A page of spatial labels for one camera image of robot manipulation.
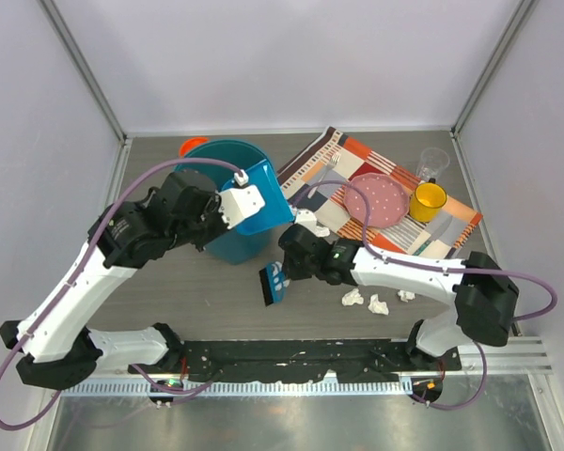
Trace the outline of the blue hand brush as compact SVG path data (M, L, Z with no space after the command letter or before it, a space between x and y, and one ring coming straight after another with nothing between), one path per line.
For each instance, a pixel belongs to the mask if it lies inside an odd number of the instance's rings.
M268 263L259 273L259 281L265 306L280 303L286 294L286 288L290 284L283 273L282 263L274 261Z

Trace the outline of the teal trash bin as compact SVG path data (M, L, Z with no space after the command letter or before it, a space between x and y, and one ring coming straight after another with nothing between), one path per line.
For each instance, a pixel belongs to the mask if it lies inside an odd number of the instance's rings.
M185 157L220 160L232 163L241 169L248 169L261 160L271 161L267 154L257 146L236 139L210 139L208 143L193 149L182 158ZM230 170L215 165L179 164L176 167L177 171L184 169L192 169L207 176L218 189L222 189L224 184L233 178ZM232 229L206 245L205 250L226 263L239 265L260 254L270 243L271 237L270 230L252 236L244 236L236 229Z

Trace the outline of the blue dustpan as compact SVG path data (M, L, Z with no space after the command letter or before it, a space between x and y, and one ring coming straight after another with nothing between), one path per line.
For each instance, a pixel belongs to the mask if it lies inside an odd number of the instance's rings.
M282 193L271 163L265 159L245 169L248 186L259 192L263 205L234 228L244 236L252 236L294 220L294 213Z

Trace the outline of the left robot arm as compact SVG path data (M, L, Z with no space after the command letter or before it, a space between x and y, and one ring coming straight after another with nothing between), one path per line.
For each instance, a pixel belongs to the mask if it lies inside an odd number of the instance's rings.
M6 347L22 354L16 371L23 384L63 391L95 371L179 369L183 345L168 325L107 333L87 323L147 263L187 244L201 251L227 234L243 220L240 200L253 194L249 187L220 191L208 177L185 170L142 199L108 207L59 286L27 319L0 327Z

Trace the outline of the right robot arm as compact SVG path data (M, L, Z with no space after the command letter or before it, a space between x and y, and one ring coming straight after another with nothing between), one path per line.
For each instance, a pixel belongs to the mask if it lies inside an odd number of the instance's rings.
M485 253L430 260L356 240L328 241L303 225L287 229L278 245L282 272L291 281L315 277L332 286L393 288L446 305L444 313L417 321L409 334L405 353L417 368L471 341L495 348L508 343L519 289Z

